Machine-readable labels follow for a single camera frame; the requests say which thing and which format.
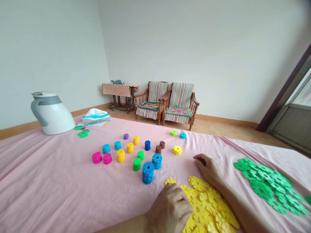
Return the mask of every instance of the pink building block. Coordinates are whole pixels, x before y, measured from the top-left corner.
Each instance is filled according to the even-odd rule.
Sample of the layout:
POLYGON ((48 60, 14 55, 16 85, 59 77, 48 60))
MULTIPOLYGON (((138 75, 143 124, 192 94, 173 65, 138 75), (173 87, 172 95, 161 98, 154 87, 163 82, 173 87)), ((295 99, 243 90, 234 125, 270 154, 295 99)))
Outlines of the pink building block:
POLYGON ((100 151, 95 152, 92 155, 92 159, 94 163, 100 163, 103 160, 103 158, 101 157, 101 152, 100 151))
POLYGON ((109 163, 111 163, 111 161, 112 161, 111 154, 110 154, 110 153, 105 154, 105 155, 103 156, 103 160, 104 160, 104 164, 109 164, 109 163))

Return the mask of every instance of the wooden baseboard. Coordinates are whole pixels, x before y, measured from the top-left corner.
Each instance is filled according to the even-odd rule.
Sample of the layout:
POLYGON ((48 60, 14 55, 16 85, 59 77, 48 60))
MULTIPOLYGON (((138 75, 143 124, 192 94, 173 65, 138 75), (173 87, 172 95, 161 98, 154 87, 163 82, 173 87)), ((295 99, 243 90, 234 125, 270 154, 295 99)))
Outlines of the wooden baseboard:
POLYGON ((212 121, 212 122, 223 123, 223 124, 228 124, 228 125, 248 127, 248 128, 253 128, 253 129, 256 129, 258 126, 258 124, 255 122, 234 120, 234 119, 228 119, 228 118, 222 118, 222 117, 216 117, 216 116, 207 116, 207 115, 201 115, 201 114, 197 114, 195 116, 195 119, 212 121))
MULTIPOLYGON (((91 108, 98 108, 98 109, 105 109, 108 108, 111 104, 113 103, 107 103, 107 104, 102 104, 102 105, 97 105, 94 107, 89 107, 85 109, 81 109, 78 111, 73 111, 71 112, 73 117, 77 117, 83 114, 86 114, 91 108)), ((216 116, 207 116, 207 115, 201 115, 197 114, 195 116, 196 119, 198 120, 205 120, 205 121, 212 121, 212 122, 218 122, 218 123, 223 123, 223 124, 229 124, 229 125, 236 125, 236 126, 243 126, 243 127, 249 127, 249 128, 254 128, 256 129, 258 124, 254 122, 249 122, 249 121, 241 121, 241 120, 233 120, 233 119, 228 119, 228 118, 222 118, 222 117, 216 117, 216 116)), ((26 123, 23 125, 15 126, 12 128, 8 129, 3 129, 0 130, 0 140, 39 128, 40 124, 38 121, 26 123)))
MULTIPOLYGON (((86 114, 91 108, 98 108, 98 109, 105 109, 108 108, 112 103, 107 103, 107 104, 102 104, 102 105, 97 105, 94 107, 90 107, 90 108, 85 108, 85 109, 81 109, 78 111, 73 111, 71 112, 73 117, 77 117, 83 114, 86 114)), ((38 121, 34 121, 34 122, 30 122, 30 123, 26 123, 23 125, 19 125, 19 126, 15 126, 12 128, 8 128, 8 129, 3 129, 0 130, 0 140, 39 128, 40 124, 38 121)))

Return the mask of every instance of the striped chair cover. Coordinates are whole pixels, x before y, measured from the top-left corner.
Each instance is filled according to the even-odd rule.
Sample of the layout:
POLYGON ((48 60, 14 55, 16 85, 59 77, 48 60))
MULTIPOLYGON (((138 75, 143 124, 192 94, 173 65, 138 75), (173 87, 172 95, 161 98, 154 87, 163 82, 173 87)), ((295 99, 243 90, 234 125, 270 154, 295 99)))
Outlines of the striped chair cover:
MULTIPOLYGON (((189 108, 193 86, 191 83, 174 83, 169 105, 172 107, 189 108)), ((189 117, 166 113, 165 120, 188 123, 189 117)))
MULTIPOLYGON (((148 102, 158 103, 159 99, 164 97, 167 90, 167 85, 168 82, 150 82, 148 102)), ((156 120, 158 112, 150 111, 148 109, 141 109, 138 107, 136 110, 136 114, 142 117, 152 118, 156 120)))

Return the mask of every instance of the white electric kettle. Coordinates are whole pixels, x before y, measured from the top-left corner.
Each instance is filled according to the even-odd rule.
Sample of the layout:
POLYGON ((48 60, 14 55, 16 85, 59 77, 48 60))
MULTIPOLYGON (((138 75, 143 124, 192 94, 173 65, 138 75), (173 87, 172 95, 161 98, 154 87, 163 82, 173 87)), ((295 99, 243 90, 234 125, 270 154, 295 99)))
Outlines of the white electric kettle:
POLYGON ((32 93, 31 110, 46 135, 67 132, 75 127, 71 113, 54 92, 32 93))

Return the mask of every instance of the white wall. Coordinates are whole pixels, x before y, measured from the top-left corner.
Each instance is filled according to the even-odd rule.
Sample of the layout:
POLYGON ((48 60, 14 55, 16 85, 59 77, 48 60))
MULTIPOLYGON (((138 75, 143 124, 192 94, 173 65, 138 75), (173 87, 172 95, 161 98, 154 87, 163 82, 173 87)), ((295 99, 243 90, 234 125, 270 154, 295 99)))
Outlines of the white wall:
POLYGON ((110 102, 96 0, 0 3, 0 129, 35 121, 32 92, 56 92, 70 111, 110 102))
POLYGON ((311 43, 304 0, 99 0, 110 79, 194 83, 199 114, 259 123, 311 43))

